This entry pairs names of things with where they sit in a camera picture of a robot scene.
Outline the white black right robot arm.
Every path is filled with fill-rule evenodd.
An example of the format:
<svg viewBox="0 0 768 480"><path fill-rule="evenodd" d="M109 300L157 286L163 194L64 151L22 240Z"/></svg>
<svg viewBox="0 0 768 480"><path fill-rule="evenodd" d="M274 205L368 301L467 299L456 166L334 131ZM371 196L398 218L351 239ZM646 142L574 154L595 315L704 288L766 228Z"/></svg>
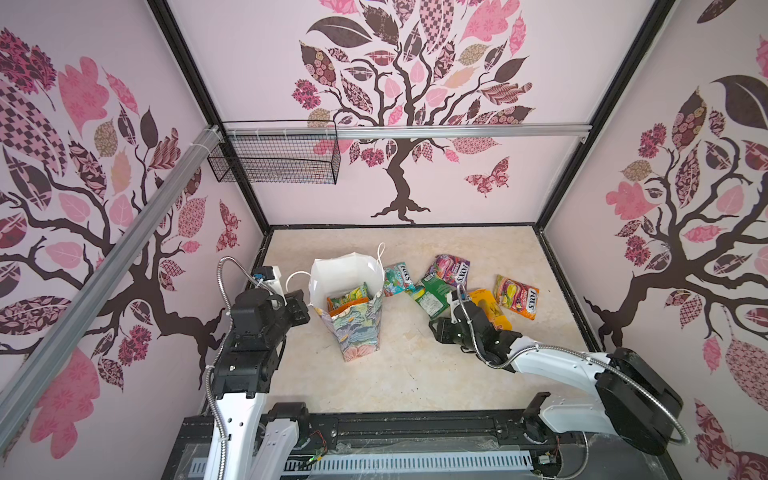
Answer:
<svg viewBox="0 0 768 480"><path fill-rule="evenodd" d="M582 398L535 396L523 415L535 442L555 433L600 433L654 456L690 442L679 420L682 397L631 349L580 352L541 343L495 328L469 300L456 300L449 316L431 320L429 327L438 342L460 346L491 369L545 377L584 392Z"/></svg>

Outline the orange Fox's candy bag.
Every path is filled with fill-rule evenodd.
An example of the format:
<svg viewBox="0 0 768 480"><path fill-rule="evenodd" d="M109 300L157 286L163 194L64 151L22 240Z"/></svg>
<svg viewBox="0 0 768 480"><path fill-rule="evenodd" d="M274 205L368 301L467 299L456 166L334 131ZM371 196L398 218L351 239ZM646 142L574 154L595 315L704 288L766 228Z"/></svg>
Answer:
<svg viewBox="0 0 768 480"><path fill-rule="evenodd" d="M495 279L493 295L496 302L508 310L529 320L534 320L537 313L540 290L503 275Z"/></svg>

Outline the floral white paper bag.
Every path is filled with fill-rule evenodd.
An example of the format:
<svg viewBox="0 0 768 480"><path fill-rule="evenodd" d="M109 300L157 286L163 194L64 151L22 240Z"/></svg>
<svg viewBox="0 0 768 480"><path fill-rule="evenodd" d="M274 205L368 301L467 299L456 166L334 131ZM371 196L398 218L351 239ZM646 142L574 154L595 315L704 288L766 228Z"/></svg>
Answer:
<svg viewBox="0 0 768 480"><path fill-rule="evenodd" d="M334 335L346 362L380 349L385 249L380 243L375 256L353 252L317 259L306 273L308 305Z"/></svg>

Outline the yellow green Fox's candy bag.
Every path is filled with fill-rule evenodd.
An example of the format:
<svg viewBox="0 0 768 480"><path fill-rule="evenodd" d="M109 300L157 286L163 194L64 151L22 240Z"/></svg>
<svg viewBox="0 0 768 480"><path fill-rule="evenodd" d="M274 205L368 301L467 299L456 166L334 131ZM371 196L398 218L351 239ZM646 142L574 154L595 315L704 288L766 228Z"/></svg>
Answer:
<svg viewBox="0 0 768 480"><path fill-rule="evenodd" d="M337 297L328 297L327 298L327 306L329 309L329 312L344 305L347 304L350 301L361 299L361 298L367 298L369 299L368 294L368 286L366 283L363 283L362 285L358 286L357 288L344 293Z"/></svg>

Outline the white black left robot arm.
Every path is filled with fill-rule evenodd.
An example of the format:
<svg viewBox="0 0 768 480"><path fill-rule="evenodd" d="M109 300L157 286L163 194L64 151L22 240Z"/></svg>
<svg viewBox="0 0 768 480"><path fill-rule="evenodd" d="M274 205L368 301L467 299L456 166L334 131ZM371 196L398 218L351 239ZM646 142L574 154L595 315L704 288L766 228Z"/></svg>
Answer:
<svg viewBox="0 0 768 480"><path fill-rule="evenodd" d="M303 402L264 411L288 331L310 320L304 292L252 288L229 310L232 328L207 368L206 397L214 418L206 479L278 479L291 451L308 435Z"/></svg>

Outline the teal Fox's candy bag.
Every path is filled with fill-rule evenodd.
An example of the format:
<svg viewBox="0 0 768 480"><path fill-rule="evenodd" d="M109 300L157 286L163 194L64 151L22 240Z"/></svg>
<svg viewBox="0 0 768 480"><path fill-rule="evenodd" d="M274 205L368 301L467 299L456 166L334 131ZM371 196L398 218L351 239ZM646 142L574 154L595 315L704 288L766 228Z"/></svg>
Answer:
<svg viewBox="0 0 768 480"><path fill-rule="evenodd" d="M392 297L414 289L414 282L405 262L398 262L384 268L383 292Z"/></svg>

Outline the orange white snack packet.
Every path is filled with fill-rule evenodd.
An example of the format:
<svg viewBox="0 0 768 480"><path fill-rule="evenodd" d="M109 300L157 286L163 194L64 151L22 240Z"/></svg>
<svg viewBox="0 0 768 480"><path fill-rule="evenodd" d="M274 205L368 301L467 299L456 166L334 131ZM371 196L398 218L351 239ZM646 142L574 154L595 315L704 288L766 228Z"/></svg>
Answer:
<svg viewBox="0 0 768 480"><path fill-rule="evenodd" d="M331 317L335 317L335 316L338 316L340 314L343 314L346 310L348 310L349 308L351 308L353 306L366 305L368 302L369 302L369 299L367 299L367 298L361 298L361 299L353 300L353 301L348 302L347 304L344 304L344 305L342 305L342 306L340 306L340 307L330 311L329 315Z"/></svg>

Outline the green snack packet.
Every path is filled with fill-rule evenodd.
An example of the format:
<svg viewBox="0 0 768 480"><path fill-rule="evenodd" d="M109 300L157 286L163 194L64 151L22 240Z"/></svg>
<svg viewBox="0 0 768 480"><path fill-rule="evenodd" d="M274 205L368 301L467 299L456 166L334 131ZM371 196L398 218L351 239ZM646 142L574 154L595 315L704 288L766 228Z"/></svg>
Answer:
<svg viewBox="0 0 768 480"><path fill-rule="evenodd" d="M454 291L454 287L435 274L426 274L409 290L409 296L430 319L435 319L448 310Z"/></svg>

